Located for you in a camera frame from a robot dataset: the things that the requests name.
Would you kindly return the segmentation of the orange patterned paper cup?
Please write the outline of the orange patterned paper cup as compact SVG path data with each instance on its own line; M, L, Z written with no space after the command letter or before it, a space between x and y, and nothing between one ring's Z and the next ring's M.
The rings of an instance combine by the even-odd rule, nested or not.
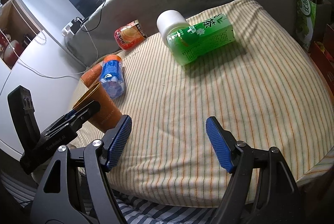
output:
M89 88L89 90L78 99L73 109L76 111L80 110L91 101L97 101L100 104L100 110L88 121L103 133L115 128L121 119L122 113L109 97L101 83L95 83Z

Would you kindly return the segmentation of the blue plastic bottle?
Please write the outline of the blue plastic bottle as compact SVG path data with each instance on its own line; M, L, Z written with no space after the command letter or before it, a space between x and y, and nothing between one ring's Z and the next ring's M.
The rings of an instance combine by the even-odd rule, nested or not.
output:
M105 56L102 62L100 83L111 99L120 97L125 91L123 62L118 55Z

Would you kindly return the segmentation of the striped blue white trousers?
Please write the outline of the striped blue white trousers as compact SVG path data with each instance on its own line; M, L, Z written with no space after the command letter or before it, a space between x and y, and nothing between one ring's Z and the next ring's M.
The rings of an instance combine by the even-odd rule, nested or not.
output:
M113 190L127 223L210 223L216 208L162 205Z

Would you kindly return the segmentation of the white shelf cabinet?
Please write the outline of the white shelf cabinet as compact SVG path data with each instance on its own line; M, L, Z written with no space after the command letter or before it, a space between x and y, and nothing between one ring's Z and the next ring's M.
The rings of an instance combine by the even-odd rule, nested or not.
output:
M1 60L12 69L42 29L16 0L1 1Z

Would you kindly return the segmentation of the white power strip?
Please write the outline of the white power strip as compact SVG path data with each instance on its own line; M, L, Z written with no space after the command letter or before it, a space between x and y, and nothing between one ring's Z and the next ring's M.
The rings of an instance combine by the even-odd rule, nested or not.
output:
M80 17L76 17L71 22L69 22L63 29L62 29L62 35L63 37L72 38L77 33L77 31L80 29L80 26L83 22L83 19Z

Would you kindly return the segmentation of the red snack canister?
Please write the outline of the red snack canister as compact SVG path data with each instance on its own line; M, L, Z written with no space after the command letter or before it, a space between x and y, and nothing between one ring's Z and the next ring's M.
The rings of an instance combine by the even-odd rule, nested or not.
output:
M134 20L114 32L114 39L122 50L131 49L147 38L140 22Z

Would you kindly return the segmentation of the green tea bottle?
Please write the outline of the green tea bottle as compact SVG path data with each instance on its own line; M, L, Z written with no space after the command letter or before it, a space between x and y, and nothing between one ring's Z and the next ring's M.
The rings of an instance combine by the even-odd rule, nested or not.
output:
M177 63L182 66L234 41L233 25L223 13L178 29L166 37L167 47Z

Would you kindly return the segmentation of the white plastic jar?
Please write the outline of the white plastic jar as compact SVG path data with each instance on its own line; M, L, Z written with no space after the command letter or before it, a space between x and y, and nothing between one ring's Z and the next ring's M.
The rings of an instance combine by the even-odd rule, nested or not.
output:
M164 44L167 46L167 36L178 29L188 27L189 23L178 11L167 10L158 16L156 25Z

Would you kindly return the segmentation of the green paper shopping bag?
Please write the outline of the green paper shopping bag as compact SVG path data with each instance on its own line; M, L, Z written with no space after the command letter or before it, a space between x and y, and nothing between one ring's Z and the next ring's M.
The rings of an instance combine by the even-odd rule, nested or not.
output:
M297 0L296 36L305 51L323 34L328 13L325 0Z

